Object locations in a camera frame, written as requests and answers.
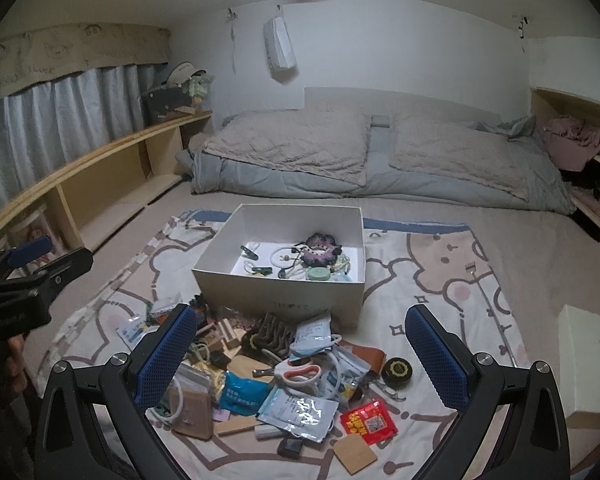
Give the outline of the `wooden board with clear hook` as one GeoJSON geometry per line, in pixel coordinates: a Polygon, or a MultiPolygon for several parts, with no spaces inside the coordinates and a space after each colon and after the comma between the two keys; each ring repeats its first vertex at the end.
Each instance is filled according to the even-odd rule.
{"type": "Polygon", "coordinates": [[[184,390],[182,409],[172,429],[183,436],[208,441],[213,436],[212,401],[209,393],[184,390]]]}

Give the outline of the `small black box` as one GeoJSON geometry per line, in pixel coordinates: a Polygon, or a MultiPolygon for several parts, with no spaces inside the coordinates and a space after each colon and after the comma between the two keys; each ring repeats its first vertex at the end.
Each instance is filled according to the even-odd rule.
{"type": "Polygon", "coordinates": [[[283,438],[279,442],[276,453],[288,460],[298,460],[301,457],[303,440],[298,438],[283,438]]]}

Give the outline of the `wooden side shelf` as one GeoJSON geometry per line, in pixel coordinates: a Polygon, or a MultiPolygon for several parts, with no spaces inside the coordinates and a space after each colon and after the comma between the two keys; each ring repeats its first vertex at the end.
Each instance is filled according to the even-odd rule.
{"type": "Polygon", "coordinates": [[[18,243],[42,211],[60,247],[96,250],[183,180],[176,154],[211,119],[210,110],[178,113],[162,124],[109,143],[17,195],[0,211],[0,244],[18,243]]]}

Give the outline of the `white lid box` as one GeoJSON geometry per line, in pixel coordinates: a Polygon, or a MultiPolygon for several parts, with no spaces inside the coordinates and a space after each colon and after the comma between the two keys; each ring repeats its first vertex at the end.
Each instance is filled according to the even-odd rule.
{"type": "Polygon", "coordinates": [[[567,425],[600,429],[600,315],[566,304],[558,316],[558,344],[567,425]]]}

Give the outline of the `wooden block stick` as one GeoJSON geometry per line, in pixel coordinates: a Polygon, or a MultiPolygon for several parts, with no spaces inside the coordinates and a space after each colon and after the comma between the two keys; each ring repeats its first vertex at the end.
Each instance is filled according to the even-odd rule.
{"type": "Polygon", "coordinates": [[[256,416],[233,416],[225,422],[216,422],[214,424],[214,432],[219,437],[226,437],[231,434],[253,430],[253,428],[259,425],[260,422],[256,416]]]}

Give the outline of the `red qr packet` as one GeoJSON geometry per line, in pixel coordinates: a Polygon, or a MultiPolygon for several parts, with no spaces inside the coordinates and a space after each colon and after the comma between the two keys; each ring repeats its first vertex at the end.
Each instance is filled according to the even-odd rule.
{"type": "Polygon", "coordinates": [[[385,442],[398,434],[387,405],[380,399],[343,413],[340,424],[346,434],[358,434],[368,445],[385,442]]]}

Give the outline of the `white cylinder tube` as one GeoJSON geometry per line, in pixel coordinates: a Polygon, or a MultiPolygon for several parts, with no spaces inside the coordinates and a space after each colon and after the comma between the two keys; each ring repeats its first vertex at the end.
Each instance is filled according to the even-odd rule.
{"type": "Polygon", "coordinates": [[[253,428],[253,434],[257,441],[288,438],[290,433],[272,425],[259,425],[253,428]]]}

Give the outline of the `white foil sachet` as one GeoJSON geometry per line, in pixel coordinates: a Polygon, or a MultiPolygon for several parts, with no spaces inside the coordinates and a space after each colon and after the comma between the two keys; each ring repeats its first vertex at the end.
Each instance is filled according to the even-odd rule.
{"type": "Polygon", "coordinates": [[[322,443],[332,429],[338,408],[336,401],[276,387],[260,406],[257,420],[296,438],[322,443]]]}

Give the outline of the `cartoon patterned blanket mat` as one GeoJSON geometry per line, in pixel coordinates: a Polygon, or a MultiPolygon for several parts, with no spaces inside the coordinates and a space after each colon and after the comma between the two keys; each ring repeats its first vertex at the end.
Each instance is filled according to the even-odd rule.
{"type": "MultiPolygon", "coordinates": [[[[189,211],[168,223],[83,308],[68,318],[42,359],[36,382],[44,386],[59,360],[74,366],[102,364],[125,349],[118,330],[150,304],[166,298],[189,299],[198,292],[193,270],[199,256],[222,228],[221,211],[189,211]]],[[[449,332],[475,352],[498,362],[527,365],[515,318],[498,279],[471,229],[464,224],[364,223],[366,278],[358,326],[344,335],[349,344],[375,348],[389,358],[412,360],[404,334],[408,308],[422,304],[449,332]]],[[[409,479],[426,462],[450,428],[455,414],[415,367],[406,387],[385,394],[398,432],[374,445],[376,460],[361,471],[364,479],[409,479]]],[[[251,431],[207,441],[157,434],[194,479],[343,479],[346,468],[334,453],[343,437],[335,426],[325,441],[308,445],[298,460],[279,456],[275,440],[251,431]]]]}

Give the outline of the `dark storage bag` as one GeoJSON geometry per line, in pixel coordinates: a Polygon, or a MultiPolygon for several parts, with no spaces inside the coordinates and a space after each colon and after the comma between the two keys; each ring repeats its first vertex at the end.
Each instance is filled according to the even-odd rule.
{"type": "Polygon", "coordinates": [[[189,106],[192,99],[181,87],[160,86],[143,93],[148,117],[152,122],[163,122],[166,116],[179,107],[189,106]]]}

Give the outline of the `blue white medicine sachet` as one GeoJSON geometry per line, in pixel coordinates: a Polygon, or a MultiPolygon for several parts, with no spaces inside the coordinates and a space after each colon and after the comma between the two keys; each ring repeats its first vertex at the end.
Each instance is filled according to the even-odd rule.
{"type": "Polygon", "coordinates": [[[331,322],[330,314],[323,313],[300,323],[294,333],[294,340],[289,346],[290,354],[292,356],[313,356],[329,349],[334,344],[331,322]]]}

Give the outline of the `white cardboard shoe box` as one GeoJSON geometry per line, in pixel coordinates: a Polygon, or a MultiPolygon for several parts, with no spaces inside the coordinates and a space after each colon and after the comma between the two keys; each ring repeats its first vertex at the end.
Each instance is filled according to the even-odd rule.
{"type": "Polygon", "coordinates": [[[361,209],[242,205],[232,214],[203,211],[195,219],[215,230],[193,267],[209,306],[291,322],[328,312],[342,327],[358,325],[366,278],[361,209]],[[335,237],[342,248],[326,282],[308,281],[309,266],[300,259],[302,244],[315,233],[335,237]]]}

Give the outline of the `mint round case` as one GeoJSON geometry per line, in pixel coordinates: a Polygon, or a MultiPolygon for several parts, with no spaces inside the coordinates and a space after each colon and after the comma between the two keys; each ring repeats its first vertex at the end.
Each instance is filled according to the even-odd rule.
{"type": "Polygon", "coordinates": [[[327,266],[312,266],[306,269],[306,279],[308,281],[326,282],[330,280],[332,272],[327,266]]]}

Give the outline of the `pink clothes pile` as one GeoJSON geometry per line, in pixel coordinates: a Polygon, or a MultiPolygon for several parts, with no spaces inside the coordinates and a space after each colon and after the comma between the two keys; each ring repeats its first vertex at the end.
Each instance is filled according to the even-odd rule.
{"type": "Polygon", "coordinates": [[[551,119],[543,128],[544,145],[560,170],[582,171],[600,154],[600,126],[571,116],[551,119]]]}

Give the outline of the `beige quilted blanket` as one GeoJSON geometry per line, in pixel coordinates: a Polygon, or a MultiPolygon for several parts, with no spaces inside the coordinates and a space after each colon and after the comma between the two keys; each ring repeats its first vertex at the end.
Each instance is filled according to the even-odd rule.
{"type": "Polygon", "coordinates": [[[370,120],[352,108],[264,110],[237,115],[202,151],[272,170],[366,183],[370,120]]]}
{"type": "Polygon", "coordinates": [[[505,138],[411,115],[393,119],[389,165],[397,170],[474,182],[528,198],[528,184],[505,138]]]}

